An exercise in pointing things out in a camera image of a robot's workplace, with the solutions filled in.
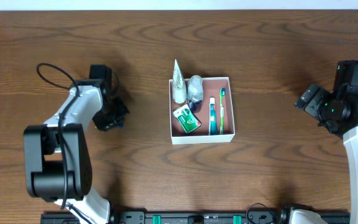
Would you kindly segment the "white conical tube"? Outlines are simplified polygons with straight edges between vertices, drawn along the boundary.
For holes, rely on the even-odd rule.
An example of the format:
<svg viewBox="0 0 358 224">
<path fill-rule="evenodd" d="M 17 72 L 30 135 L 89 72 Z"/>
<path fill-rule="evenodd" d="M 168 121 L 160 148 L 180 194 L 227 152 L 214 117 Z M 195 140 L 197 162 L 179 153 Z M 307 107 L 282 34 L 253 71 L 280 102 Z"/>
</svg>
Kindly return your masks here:
<svg viewBox="0 0 358 224">
<path fill-rule="evenodd" d="M 175 103 L 182 104 L 187 100 L 186 83 L 177 60 L 173 68 L 172 96 Z"/>
</svg>

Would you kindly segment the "green Dettol soap packet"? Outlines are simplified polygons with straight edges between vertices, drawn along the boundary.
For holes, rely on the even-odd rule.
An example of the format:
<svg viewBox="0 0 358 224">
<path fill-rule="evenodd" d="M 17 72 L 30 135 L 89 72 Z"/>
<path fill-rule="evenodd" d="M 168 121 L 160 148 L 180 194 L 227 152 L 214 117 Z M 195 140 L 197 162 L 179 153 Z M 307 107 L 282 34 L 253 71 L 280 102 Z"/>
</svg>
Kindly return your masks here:
<svg viewBox="0 0 358 224">
<path fill-rule="evenodd" d="M 188 105 L 183 105 L 173 112 L 173 116 L 180 123 L 186 134 L 193 132 L 201 126 L 201 122 L 190 110 Z"/>
</svg>

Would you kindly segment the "clear bottle with blue liquid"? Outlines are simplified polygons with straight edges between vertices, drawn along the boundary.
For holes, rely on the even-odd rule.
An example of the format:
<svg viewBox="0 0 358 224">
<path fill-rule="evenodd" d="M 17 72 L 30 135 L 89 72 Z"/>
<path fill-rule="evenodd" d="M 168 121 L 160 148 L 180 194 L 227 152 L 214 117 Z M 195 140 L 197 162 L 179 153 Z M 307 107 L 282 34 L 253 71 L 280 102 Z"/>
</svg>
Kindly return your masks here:
<svg viewBox="0 0 358 224">
<path fill-rule="evenodd" d="M 203 79 L 200 76 L 193 75 L 188 81 L 187 98 L 191 111 L 198 113 L 204 98 Z"/>
</svg>

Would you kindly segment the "small toothpaste tube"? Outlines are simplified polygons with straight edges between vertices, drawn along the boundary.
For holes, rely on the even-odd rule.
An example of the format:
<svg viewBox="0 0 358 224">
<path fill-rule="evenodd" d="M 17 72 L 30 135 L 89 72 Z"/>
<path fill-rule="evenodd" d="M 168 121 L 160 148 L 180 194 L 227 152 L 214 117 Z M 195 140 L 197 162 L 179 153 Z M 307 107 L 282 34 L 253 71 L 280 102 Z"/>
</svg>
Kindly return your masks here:
<svg viewBox="0 0 358 224">
<path fill-rule="evenodd" d="M 209 99 L 209 135 L 218 135 L 216 100 L 214 97 Z"/>
</svg>

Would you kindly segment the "green white toothbrush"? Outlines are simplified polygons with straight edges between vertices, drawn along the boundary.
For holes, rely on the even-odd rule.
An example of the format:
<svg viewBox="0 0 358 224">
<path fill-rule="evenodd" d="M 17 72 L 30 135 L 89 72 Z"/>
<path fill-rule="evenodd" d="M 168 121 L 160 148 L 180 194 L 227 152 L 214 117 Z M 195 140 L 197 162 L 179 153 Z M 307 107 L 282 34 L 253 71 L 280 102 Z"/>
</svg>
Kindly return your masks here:
<svg viewBox="0 0 358 224">
<path fill-rule="evenodd" d="M 222 88 L 220 89 L 219 92 L 219 105 L 220 105 L 220 129 L 219 129 L 219 134 L 223 135 L 224 134 L 224 106 L 223 106 L 223 99 L 225 97 L 226 94 L 226 89 Z"/>
</svg>

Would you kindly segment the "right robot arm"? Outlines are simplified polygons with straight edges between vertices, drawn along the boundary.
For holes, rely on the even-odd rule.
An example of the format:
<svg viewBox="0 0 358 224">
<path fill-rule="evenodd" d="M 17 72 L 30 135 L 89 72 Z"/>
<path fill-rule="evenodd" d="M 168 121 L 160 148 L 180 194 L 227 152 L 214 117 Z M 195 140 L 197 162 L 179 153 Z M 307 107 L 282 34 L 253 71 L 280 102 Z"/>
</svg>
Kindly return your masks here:
<svg viewBox="0 0 358 224">
<path fill-rule="evenodd" d="M 338 62 L 332 91 L 312 84 L 294 104 L 343 141 L 351 185 L 350 223 L 358 223 L 358 60 Z"/>
</svg>

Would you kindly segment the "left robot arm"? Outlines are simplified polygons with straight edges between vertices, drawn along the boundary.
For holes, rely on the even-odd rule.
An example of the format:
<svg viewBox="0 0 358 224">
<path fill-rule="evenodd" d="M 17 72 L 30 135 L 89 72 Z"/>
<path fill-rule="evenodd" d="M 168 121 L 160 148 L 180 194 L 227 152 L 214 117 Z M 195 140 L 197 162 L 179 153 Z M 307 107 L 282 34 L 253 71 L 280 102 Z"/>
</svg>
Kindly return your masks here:
<svg viewBox="0 0 358 224">
<path fill-rule="evenodd" d="M 25 184 L 31 197 L 60 206 L 41 223 L 120 223 L 120 214 L 92 185 L 93 171 L 85 131 L 123 127 L 129 110 L 116 96 L 118 75 L 106 65 L 91 65 L 89 77 L 73 80 L 59 110 L 23 133 Z"/>
</svg>

